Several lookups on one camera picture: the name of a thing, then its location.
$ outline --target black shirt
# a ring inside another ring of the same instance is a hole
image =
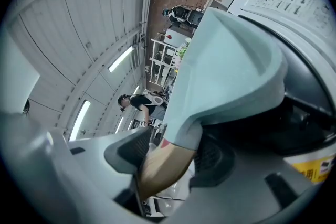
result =
[[[173,16],[169,16],[169,21],[171,21],[173,26],[179,27],[180,26],[180,22]]]
[[[149,115],[152,114],[155,110],[155,105],[147,105],[150,104],[151,101],[144,95],[137,95],[131,98],[130,104],[135,108],[142,111],[139,107],[143,104],[148,108]]]
[[[177,17],[177,18],[184,18],[184,15],[186,14],[186,13],[188,13],[189,12],[189,10],[187,10],[187,9],[185,9],[185,8],[183,8],[183,7],[179,7],[179,6],[177,6],[177,7],[174,7],[174,8],[172,8],[172,12],[175,14],[175,16]]]

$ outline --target ceiling light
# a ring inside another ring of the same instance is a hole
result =
[[[123,59],[126,58],[126,56],[128,54],[131,53],[131,51],[133,50],[133,47],[129,47],[110,67],[109,70],[112,73],[114,69],[116,69],[116,67],[122,62]]]
[[[87,101],[87,100],[84,101],[84,103],[83,103],[83,105],[82,105],[82,107],[79,111],[79,114],[76,118],[76,121],[75,121],[74,127],[72,129],[69,141],[76,140],[80,125],[82,124],[82,121],[84,119],[84,116],[85,116],[86,112],[89,109],[90,104],[91,103],[89,101]]]
[[[118,124],[117,130],[116,130],[115,133],[117,133],[117,132],[119,131],[119,128],[120,128],[120,125],[121,125],[123,119],[124,119],[124,117],[121,118],[121,120],[120,120],[120,122],[119,122],[119,124]]]
[[[139,85],[138,85],[137,88],[135,89],[133,95],[138,91],[138,89],[139,89]]]
[[[127,131],[130,129],[130,127],[131,127],[131,125],[132,125],[132,122],[133,122],[133,120],[131,120],[130,125],[128,126]]]

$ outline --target man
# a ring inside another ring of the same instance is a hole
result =
[[[145,95],[122,95],[118,98],[118,104],[121,111],[129,105],[143,112],[145,118],[145,126],[148,126],[150,117],[163,121],[166,109],[163,105],[153,104]]]
[[[182,6],[176,6],[172,9],[164,9],[162,11],[162,15],[169,19],[169,21],[172,23],[172,26],[179,27],[181,24],[183,24],[192,28],[197,28],[197,25],[191,24],[186,20],[186,15],[189,12],[189,9],[186,9]]]

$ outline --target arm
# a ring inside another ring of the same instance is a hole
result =
[[[140,105],[139,106],[139,109],[141,109],[144,113],[144,117],[145,117],[145,123],[146,123],[146,126],[148,126],[148,123],[149,123],[149,111],[148,111],[148,108],[147,106],[145,105]]]
[[[165,132],[164,142],[147,154],[138,174],[141,200],[163,191],[183,176],[196,154],[202,133],[198,121],[193,122],[186,132],[176,135]]]

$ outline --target yellow sticker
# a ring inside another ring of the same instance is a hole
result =
[[[331,168],[334,166],[335,156],[336,154],[333,154],[309,162],[294,163],[291,164],[291,166],[303,173],[313,183],[320,183],[325,181],[331,171]]]

